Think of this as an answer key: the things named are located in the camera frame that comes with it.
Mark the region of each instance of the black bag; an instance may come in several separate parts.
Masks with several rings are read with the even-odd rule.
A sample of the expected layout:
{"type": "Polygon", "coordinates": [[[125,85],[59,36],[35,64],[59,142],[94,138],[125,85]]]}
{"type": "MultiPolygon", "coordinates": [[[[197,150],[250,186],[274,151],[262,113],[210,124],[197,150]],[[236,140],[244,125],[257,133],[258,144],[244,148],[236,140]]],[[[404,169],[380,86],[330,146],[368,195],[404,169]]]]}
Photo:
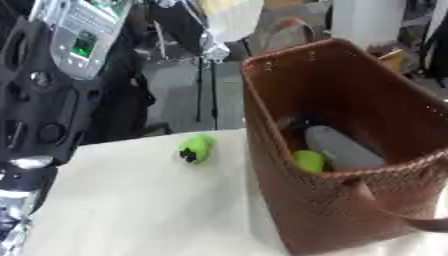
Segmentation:
{"type": "Polygon", "coordinates": [[[420,49],[420,67],[428,78],[434,78],[442,87],[443,78],[448,77],[448,14],[445,15],[439,27],[426,40],[426,35],[423,37],[423,42],[420,49]],[[427,57],[431,49],[432,56],[429,64],[427,64],[427,57]]]}
{"type": "Polygon", "coordinates": [[[179,42],[186,51],[195,55],[202,54],[201,36],[204,33],[204,27],[193,15],[198,19],[202,18],[204,22],[205,17],[196,12],[191,3],[178,2],[172,7],[164,8],[152,2],[148,12],[150,17],[157,21],[163,30],[179,42]]]}
{"type": "Polygon", "coordinates": [[[134,51],[126,28],[111,50],[108,63],[102,77],[101,103],[93,113],[83,144],[139,137],[146,124],[148,107],[156,101],[141,73],[144,59],[134,51]]]}

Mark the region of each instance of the white tabletop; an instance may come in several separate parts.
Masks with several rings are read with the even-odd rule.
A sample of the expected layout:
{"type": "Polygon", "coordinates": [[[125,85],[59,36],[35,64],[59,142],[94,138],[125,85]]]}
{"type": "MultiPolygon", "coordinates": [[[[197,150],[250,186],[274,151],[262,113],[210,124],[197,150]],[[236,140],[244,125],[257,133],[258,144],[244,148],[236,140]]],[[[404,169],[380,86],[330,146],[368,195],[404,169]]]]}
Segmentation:
{"type": "MultiPolygon", "coordinates": [[[[287,255],[247,161],[245,131],[209,134],[217,146],[200,166],[175,155],[192,134],[80,148],[34,216],[24,255],[287,255]]],[[[420,233],[328,255],[448,255],[447,241],[420,233]]]]}

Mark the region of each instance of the brown woven basket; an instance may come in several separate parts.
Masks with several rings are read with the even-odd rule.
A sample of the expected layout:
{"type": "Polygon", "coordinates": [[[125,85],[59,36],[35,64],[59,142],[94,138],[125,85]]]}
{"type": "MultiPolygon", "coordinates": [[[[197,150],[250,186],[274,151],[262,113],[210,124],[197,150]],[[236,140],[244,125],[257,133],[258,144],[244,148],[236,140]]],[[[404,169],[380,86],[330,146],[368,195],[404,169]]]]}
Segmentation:
{"type": "Polygon", "coordinates": [[[433,211],[448,168],[448,109],[352,44],[329,40],[243,65],[251,158],[292,255],[407,234],[447,232],[433,211]],[[379,169],[311,174],[292,164],[304,139],[280,120],[318,116],[378,152],[379,169]]]}

